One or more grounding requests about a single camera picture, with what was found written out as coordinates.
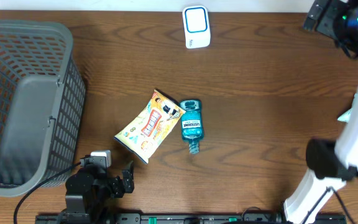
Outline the yellow wet wipes bag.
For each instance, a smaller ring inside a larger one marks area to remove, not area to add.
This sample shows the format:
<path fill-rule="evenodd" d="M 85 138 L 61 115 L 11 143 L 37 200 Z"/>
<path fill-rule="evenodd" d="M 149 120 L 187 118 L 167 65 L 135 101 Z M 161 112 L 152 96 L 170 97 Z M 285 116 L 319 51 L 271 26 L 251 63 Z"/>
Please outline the yellow wet wipes bag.
<path fill-rule="evenodd" d="M 114 138 L 148 164 L 185 113 L 184 109 L 155 90 L 147 106 Z"/>

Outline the teal mouthwash bottle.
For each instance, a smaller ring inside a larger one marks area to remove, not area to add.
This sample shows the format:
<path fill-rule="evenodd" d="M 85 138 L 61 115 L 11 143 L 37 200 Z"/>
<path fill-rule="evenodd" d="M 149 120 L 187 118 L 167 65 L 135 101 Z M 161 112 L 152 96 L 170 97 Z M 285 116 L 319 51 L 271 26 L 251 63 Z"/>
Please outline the teal mouthwash bottle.
<path fill-rule="evenodd" d="M 189 153 L 200 151 L 200 141 L 204 138 L 200 100 L 183 100 L 180 107 L 185 110 L 181 117 L 181 138 L 188 143 Z"/>

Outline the light blue wipes pack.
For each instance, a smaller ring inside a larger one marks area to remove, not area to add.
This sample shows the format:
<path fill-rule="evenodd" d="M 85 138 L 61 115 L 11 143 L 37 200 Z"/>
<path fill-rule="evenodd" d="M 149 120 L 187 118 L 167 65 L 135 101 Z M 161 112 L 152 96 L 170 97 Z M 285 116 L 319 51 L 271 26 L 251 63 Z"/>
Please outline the light blue wipes pack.
<path fill-rule="evenodd" d="M 352 108 L 348 109 L 346 112 L 344 112 L 342 115 L 340 115 L 337 120 L 343 123 L 348 123 L 351 117 Z"/>

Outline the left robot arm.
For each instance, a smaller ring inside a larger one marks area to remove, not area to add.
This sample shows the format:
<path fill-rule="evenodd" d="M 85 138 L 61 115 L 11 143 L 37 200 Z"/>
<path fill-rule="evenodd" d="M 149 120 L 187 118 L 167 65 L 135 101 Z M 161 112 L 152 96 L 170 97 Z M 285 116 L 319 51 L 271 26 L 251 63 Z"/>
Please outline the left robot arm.
<path fill-rule="evenodd" d="M 80 159 L 81 168 L 65 183 L 66 209 L 62 223 L 116 223 L 116 216 L 108 211 L 106 201 L 122 198 L 134 191 L 134 165 L 130 162 L 122 176 L 108 174 L 106 156 L 86 156 Z"/>

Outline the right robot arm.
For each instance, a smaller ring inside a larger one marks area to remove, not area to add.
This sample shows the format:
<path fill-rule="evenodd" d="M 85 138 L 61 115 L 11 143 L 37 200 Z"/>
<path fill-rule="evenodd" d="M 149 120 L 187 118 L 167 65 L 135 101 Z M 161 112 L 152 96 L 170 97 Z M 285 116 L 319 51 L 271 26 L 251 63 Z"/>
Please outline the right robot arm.
<path fill-rule="evenodd" d="M 348 58 L 358 58 L 358 1 L 315 0 L 304 29 L 332 38 Z M 358 177 L 358 89 L 351 116 L 335 141 L 310 139 L 308 169 L 294 193 L 283 203 L 289 223 L 314 223 L 332 195 Z"/>

